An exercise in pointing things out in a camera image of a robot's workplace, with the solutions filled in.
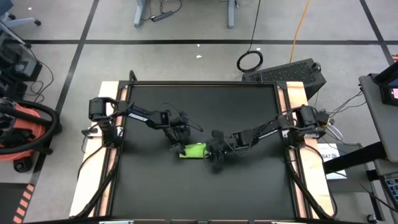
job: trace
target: black table surface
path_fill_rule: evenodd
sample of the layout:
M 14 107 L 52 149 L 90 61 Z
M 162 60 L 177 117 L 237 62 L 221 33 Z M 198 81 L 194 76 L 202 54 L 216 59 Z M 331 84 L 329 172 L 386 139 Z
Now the black table surface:
M 135 86 L 131 100 L 147 110 L 172 103 L 204 129 L 225 135 L 254 128 L 278 113 L 272 87 Z M 224 170 L 210 172 L 202 159 L 177 159 L 160 130 L 129 119 L 111 216 L 132 219 L 293 220 L 291 181 L 283 163 L 281 136 L 254 146 L 248 156 L 229 156 Z
M 379 138 L 391 162 L 398 162 L 397 132 L 398 106 L 385 105 L 381 100 L 379 86 L 370 76 L 360 77 L 359 82 L 364 93 L 366 103 L 371 112 Z

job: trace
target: desk leg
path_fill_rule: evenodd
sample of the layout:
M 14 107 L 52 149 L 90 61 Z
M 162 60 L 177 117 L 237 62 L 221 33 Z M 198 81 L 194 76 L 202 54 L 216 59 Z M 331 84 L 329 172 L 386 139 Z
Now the desk leg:
M 385 159 L 386 152 L 381 142 L 368 145 L 362 149 L 345 154 L 325 162 L 325 173 L 330 174 L 356 165 L 372 162 L 375 159 Z
M 137 28 L 141 25 L 141 17 L 144 13 L 146 0 L 137 0 L 136 16 L 134 18 L 134 26 Z
M 228 28 L 235 27 L 235 0 L 228 0 Z

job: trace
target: black box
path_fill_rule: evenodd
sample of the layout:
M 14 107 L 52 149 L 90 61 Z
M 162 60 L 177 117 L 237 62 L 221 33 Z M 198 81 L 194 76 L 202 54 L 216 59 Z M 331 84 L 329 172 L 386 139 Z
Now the black box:
M 299 81 L 304 83 L 305 94 L 309 100 L 325 83 L 319 63 L 312 58 L 288 63 L 272 68 L 245 73 L 245 82 Z

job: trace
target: chair wheel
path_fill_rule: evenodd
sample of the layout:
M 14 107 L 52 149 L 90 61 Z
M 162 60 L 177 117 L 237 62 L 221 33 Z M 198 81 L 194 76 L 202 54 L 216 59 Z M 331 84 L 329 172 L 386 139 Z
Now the chair wheel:
M 368 223 L 378 223 L 379 222 L 379 220 L 377 220 L 375 214 L 367 215 L 366 219 L 368 220 Z
M 14 20 L 14 19 L 16 19 L 17 17 L 16 17 L 15 15 L 13 15 L 13 14 L 9 14 L 9 15 L 8 15 L 8 18 L 10 18 L 10 20 Z
M 14 170 L 20 173 L 29 171 L 33 166 L 32 156 L 14 161 Z
M 31 48 L 32 48 L 32 45 L 31 45 L 30 43 L 25 43 L 25 47 L 26 47 L 27 49 L 31 49 Z

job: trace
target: green object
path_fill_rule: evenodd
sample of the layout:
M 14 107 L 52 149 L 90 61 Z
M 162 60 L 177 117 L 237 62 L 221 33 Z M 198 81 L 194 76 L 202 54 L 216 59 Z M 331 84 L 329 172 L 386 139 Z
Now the green object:
M 202 159 L 205 156 L 206 144 L 198 143 L 185 146 L 185 156 L 180 154 L 182 159 Z

